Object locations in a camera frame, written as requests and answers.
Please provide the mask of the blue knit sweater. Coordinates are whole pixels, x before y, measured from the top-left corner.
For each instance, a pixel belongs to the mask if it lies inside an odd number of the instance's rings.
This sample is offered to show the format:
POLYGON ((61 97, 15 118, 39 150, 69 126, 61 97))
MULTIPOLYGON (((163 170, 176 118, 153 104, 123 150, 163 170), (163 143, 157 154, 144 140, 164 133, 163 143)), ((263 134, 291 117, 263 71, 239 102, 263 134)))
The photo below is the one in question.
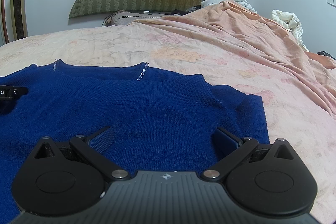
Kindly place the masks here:
POLYGON ((28 90, 17 101, 1 102, 1 223, 18 215, 11 184, 44 136, 68 141, 109 126, 104 156, 130 173, 202 172, 220 159, 219 127, 269 141, 260 96, 146 63, 108 68, 58 60, 30 65, 1 84, 28 90))

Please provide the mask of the dark patterned clothes pile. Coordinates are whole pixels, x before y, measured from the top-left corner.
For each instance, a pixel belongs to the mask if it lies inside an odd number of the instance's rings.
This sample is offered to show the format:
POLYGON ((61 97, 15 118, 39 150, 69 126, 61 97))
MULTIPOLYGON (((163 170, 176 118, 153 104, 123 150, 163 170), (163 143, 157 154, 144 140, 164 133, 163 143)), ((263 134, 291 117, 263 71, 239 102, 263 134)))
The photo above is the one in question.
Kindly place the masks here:
POLYGON ((317 52, 317 54, 321 55, 321 56, 326 56, 326 57, 332 58, 333 60, 336 60, 335 57, 333 57, 331 54, 327 53, 326 51, 319 51, 319 52, 317 52))

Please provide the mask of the gold tower air conditioner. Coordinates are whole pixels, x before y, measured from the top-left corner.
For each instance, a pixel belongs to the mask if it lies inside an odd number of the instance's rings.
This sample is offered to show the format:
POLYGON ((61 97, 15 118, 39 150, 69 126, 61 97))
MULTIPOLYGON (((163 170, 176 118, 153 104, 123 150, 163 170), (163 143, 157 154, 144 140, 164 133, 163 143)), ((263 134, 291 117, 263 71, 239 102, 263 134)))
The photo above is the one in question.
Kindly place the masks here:
POLYGON ((11 22, 14 39, 19 40, 28 36, 25 0, 10 0, 11 22))

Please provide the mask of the pink floral bed sheet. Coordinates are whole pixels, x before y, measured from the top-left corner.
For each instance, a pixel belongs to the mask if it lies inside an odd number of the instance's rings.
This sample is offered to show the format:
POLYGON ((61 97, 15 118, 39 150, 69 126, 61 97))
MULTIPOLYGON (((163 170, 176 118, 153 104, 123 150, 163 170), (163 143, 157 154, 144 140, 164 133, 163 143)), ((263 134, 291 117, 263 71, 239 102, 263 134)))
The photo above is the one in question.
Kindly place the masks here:
POLYGON ((1 47, 1 75, 58 59, 102 67, 146 62, 261 96, 270 139, 288 139, 318 184, 313 215, 335 221, 335 61, 304 51, 274 21, 224 1, 185 16, 31 36, 1 47))

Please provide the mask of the cream crumpled cloth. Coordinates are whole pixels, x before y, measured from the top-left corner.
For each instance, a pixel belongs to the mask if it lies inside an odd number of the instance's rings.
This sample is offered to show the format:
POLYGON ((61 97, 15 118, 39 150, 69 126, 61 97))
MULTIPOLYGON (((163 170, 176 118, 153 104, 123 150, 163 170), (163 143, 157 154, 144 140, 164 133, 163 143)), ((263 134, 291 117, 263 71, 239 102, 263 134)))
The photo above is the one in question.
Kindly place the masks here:
POLYGON ((297 40, 298 45, 304 50, 309 51, 307 46, 304 44, 303 37, 303 28, 302 23, 299 20, 298 16, 291 12, 272 10, 272 20, 277 22, 279 25, 286 28, 292 33, 292 35, 297 40))

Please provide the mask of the brown patterned pillow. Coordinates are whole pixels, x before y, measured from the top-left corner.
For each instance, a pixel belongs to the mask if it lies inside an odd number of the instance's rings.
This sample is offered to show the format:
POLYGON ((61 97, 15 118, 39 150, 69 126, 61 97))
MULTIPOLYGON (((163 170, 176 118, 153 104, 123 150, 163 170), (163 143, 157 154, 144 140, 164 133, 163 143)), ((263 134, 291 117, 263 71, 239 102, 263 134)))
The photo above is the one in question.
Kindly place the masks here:
POLYGON ((134 20, 159 18, 164 15, 165 15, 164 12, 151 12, 151 11, 131 12, 120 10, 107 16, 102 23, 102 27, 127 25, 134 20))

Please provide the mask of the white wall switch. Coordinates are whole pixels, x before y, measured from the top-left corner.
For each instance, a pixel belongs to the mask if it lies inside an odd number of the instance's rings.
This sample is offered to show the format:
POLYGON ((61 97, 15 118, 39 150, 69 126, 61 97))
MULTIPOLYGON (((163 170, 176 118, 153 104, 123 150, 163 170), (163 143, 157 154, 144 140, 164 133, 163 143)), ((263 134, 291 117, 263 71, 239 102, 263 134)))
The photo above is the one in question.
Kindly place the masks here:
POLYGON ((327 0, 327 4, 336 7, 336 0, 327 0))

